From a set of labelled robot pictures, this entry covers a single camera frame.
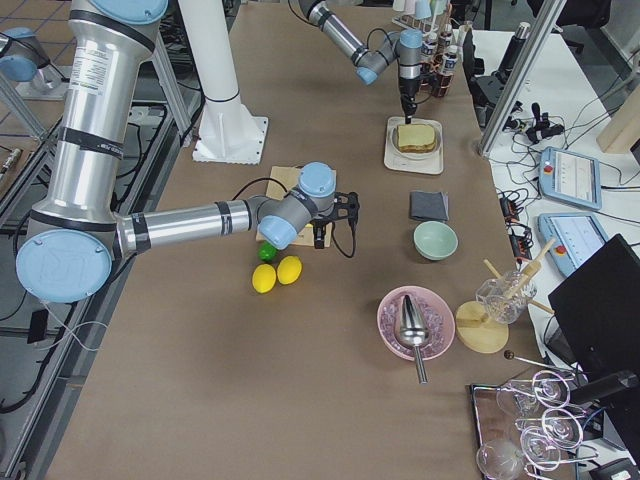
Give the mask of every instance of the laptop screen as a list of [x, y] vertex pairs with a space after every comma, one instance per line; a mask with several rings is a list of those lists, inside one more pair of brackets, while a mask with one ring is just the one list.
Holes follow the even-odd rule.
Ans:
[[[640, 376], [640, 259], [621, 235], [551, 292], [549, 302], [589, 382], [620, 370]], [[640, 388], [601, 403], [640, 464]]]

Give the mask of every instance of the pink bowl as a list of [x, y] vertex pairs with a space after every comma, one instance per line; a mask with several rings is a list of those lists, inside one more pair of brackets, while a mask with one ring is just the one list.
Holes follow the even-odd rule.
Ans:
[[456, 324], [445, 301], [422, 287], [399, 287], [389, 292], [378, 306], [378, 330], [389, 350], [405, 360], [413, 361], [413, 351], [400, 345], [395, 336], [396, 322], [402, 315], [402, 299], [410, 295], [429, 328], [429, 343], [420, 351], [425, 360], [442, 355], [453, 343]]

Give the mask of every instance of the white table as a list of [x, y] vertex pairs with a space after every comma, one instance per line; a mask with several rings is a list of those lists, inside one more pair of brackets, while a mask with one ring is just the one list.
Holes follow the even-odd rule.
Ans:
[[[490, 74], [498, 67], [512, 33], [474, 31], [473, 35], [474, 43], [476, 45], [475, 56], [476, 58], [484, 59], [486, 74]], [[566, 128], [569, 128], [574, 124], [577, 115], [585, 104], [591, 102], [596, 97], [596, 92], [589, 84], [576, 59], [562, 40], [562, 37], [560, 37], [560, 35], [551, 35], [547, 40], [541, 56], [533, 67], [529, 79], [518, 97], [518, 100], [523, 103], [524, 111], [515, 116], [522, 119], [531, 118], [533, 116], [531, 113], [531, 104], [538, 102], [542, 112], [549, 112], [550, 116], [562, 117], [563, 121], [559, 118], [552, 118], [552, 120], [562, 122]], [[600, 115], [605, 114], [605, 112], [606, 110], [602, 103], [599, 100], [596, 100], [584, 109], [576, 124], [582, 125], [592, 119], [602, 118]], [[569, 150], [595, 157], [599, 159], [600, 162], [616, 166], [622, 171], [622, 179], [624, 182], [635, 175], [640, 167], [631, 152], [623, 155], [602, 153], [596, 143], [596, 137], [605, 128], [609, 121], [609, 118], [606, 118], [603, 122], [597, 124], [597, 126], [589, 130], [588, 133], [573, 143], [569, 147]], [[574, 128], [568, 134], [569, 143], [573, 142], [573, 140], [578, 138], [583, 132], [585, 132], [585, 130], [593, 126], [595, 123], [596, 122], [593, 122], [585, 127]], [[516, 140], [525, 145], [530, 144], [524, 135], [516, 136]], [[540, 151], [547, 146], [563, 148], [564, 142], [565, 137], [559, 135], [550, 139], [545, 139], [539, 144], [533, 146], [533, 148]], [[496, 188], [502, 191], [514, 190], [516, 188], [527, 188], [530, 196], [534, 198], [536, 196], [536, 191], [532, 185], [517, 185], [515, 182], [525, 182], [523, 177], [524, 174], [526, 174], [529, 179], [537, 177], [537, 169], [526, 173], [530, 167], [510, 165], [510, 177], [507, 166], [504, 164], [504, 162], [518, 161], [524, 156], [524, 153], [514, 153], [512, 146], [514, 147], [513, 150], [516, 152], [526, 152], [525, 147], [519, 145], [514, 146], [512, 132], [504, 132], [500, 135], [496, 146], [490, 153], [489, 161], [492, 165]], [[536, 162], [539, 161], [540, 155], [534, 155]], [[533, 160], [531, 157], [528, 157], [525, 160], [525, 163], [531, 166], [533, 165]], [[618, 185], [618, 172], [614, 169], [601, 164], [600, 175], [602, 185]], [[640, 185], [640, 175], [635, 177], [629, 185]], [[544, 198], [535, 200], [532, 203], [527, 203], [528, 206], [526, 211], [521, 214], [520, 220], [522, 223], [526, 223], [533, 228], [535, 245], [532, 248], [531, 254], [532, 256], [535, 256], [544, 244], [544, 240], [541, 238], [535, 226], [537, 223], [537, 216], [542, 213], [577, 212], [580, 210]], [[634, 195], [629, 192], [612, 192], [603, 190], [602, 203], [603, 207], [600, 210], [602, 213], [640, 221], [640, 197], [638, 197], [637, 194]], [[629, 243], [640, 242], [640, 228], [637, 224], [615, 220], [599, 214], [598, 212], [596, 212], [596, 216], [609, 237], [612, 237], [616, 233], [621, 233]], [[545, 256], [542, 263], [543, 268], [535, 277], [535, 284], [538, 289], [536, 300], [548, 305], [549, 293], [562, 282], [564, 277], [560, 274], [553, 261], [549, 258], [549, 255]], [[542, 341], [545, 327], [550, 321], [551, 316], [536, 307], [530, 307], [529, 313], [536, 330], [536, 337], [541, 353], [543, 355], [549, 354], [552, 359], [561, 364], [562, 362], [559, 359], [546, 351]], [[599, 463], [607, 463], [615, 458], [625, 456], [625, 453], [607, 448], [605, 444], [601, 442], [598, 442], [598, 446], [602, 446], [600, 449], [601, 458], [598, 460]]]

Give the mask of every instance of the chair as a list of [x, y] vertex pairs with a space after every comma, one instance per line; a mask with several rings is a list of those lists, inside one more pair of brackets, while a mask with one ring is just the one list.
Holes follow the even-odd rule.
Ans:
[[[544, 0], [527, 0], [534, 16], [538, 15]], [[578, 25], [584, 28], [600, 28], [609, 22], [611, 13], [611, 0], [567, 0], [556, 25]], [[584, 49], [584, 44], [566, 40], [570, 47], [576, 49], [579, 55]]]

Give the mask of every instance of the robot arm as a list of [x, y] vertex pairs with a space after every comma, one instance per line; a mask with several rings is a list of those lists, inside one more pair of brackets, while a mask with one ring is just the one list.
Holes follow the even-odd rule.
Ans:
[[312, 163], [282, 201], [247, 201], [119, 217], [110, 209], [140, 63], [154, 50], [166, 0], [73, 0], [77, 48], [49, 190], [33, 205], [18, 252], [22, 285], [51, 302], [93, 295], [114, 259], [151, 247], [257, 228], [283, 249], [334, 206], [331, 169]]
[[14, 82], [31, 82], [41, 92], [62, 82], [35, 34], [25, 27], [0, 33], [0, 71]]
[[422, 31], [391, 32], [379, 50], [371, 51], [329, 9], [324, 0], [300, 0], [300, 8], [310, 23], [323, 31], [356, 67], [356, 74], [370, 85], [394, 61], [398, 61], [398, 86], [407, 123], [415, 114], [415, 96], [420, 89], [420, 47]]
[[334, 208], [335, 180], [323, 163], [302, 168], [300, 180], [283, 200], [265, 196], [248, 200], [166, 212], [134, 213], [118, 219], [119, 248], [123, 257], [152, 247], [220, 237], [251, 230], [279, 250], [286, 248], [313, 219], [328, 216]]

